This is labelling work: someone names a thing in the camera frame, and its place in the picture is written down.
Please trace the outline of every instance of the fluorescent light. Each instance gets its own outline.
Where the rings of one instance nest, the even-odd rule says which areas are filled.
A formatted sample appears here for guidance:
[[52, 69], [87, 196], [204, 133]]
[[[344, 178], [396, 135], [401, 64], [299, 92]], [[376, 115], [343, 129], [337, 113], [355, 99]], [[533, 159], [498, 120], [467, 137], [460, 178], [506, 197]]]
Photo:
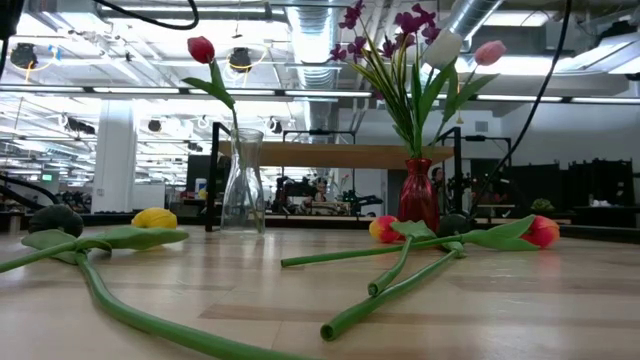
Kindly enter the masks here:
[[81, 87], [75, 86], [0, 85], [0, 91], [83, 92], [84, 90]]
[[318, 96], [318, 97], [345, 97], [345, 98], [370, 98], [370, 91], [323, 91], [323, 90], [286, 90], [287, 96]]
[[273, 90], [251, 90], [251, 89], [229, 89], [229, 95], [253, 95], [253, 96], [273, 96], [276, 94]]
[[575, 97], [571, 99], [576, 104], [619, 104], [619, 105], [640, 105], [640, 98], [597, 98], [597, 97]]
[[120, 87], [97, 87], [93, 88], [98, 93], [113, 94], [177, 94], [176, 88], [120, 88]]
[[[478, 95], [476, 100], [484, 101], [515, 101], [515, 102], [534, 102], [535, 96], [515, 96], [515, 95]], [[562, 97], [560, 96], [543, 96], [540, 99], [541, 102], [560, 102]]]
[[40, 174], [42, 174], [42, 171], [40, 171], [40, 170], [9, 169], [9, 170], [6, 170], [6, 171], [9, 174], [16, 174], [16, 175], [40, 175]]

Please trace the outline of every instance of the white tulip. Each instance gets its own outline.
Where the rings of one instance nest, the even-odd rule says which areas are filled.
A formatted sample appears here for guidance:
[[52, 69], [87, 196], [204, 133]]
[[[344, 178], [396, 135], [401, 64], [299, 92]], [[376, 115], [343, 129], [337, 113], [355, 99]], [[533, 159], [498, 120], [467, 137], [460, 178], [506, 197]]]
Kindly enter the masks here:
[[433, 44], [424, 52], [424, 61], [431, 67], [442, 69], [460, 55], [462, 36], [442, 30]]

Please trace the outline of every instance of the wooden shelf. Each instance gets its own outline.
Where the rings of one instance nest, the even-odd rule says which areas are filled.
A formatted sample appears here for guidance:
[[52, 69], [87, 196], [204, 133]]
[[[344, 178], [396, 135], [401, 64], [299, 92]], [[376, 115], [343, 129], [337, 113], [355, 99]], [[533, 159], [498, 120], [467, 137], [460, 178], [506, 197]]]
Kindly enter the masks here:
[[[230, 156], [231, 143], [220, 142], [220, 152]], [[436, 147], [433, 163], [453, 156], [453, 148]], [[406, 169], [409, 157], [404, 146], [301, 144], [265, 142], [260, 156], [261, 166], [298, 166], [320, 168]]]

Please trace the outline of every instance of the clear glass vase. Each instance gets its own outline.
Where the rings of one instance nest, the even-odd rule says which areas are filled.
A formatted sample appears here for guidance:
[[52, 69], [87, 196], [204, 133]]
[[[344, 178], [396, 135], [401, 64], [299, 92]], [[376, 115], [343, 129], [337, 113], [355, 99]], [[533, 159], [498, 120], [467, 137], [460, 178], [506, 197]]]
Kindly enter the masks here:
[[224, 192], [224, 232], [264, 233], [264, 193], [260, 180], [260, 149], [264, 134], [259, 130], [231, 131], [231, 171]]

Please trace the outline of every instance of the pipe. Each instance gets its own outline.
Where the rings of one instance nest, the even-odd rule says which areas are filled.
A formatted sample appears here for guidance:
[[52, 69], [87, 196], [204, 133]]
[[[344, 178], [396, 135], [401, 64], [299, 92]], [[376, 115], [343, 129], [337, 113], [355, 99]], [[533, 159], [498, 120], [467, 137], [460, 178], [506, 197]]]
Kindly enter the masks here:
[[445, 20], [446, 28], [462, 36], [465, 41], [463, 51], [471, 49], [473, 35], [503, 2], [504, 0], [457, 0], [453, 4], [451, 15]]

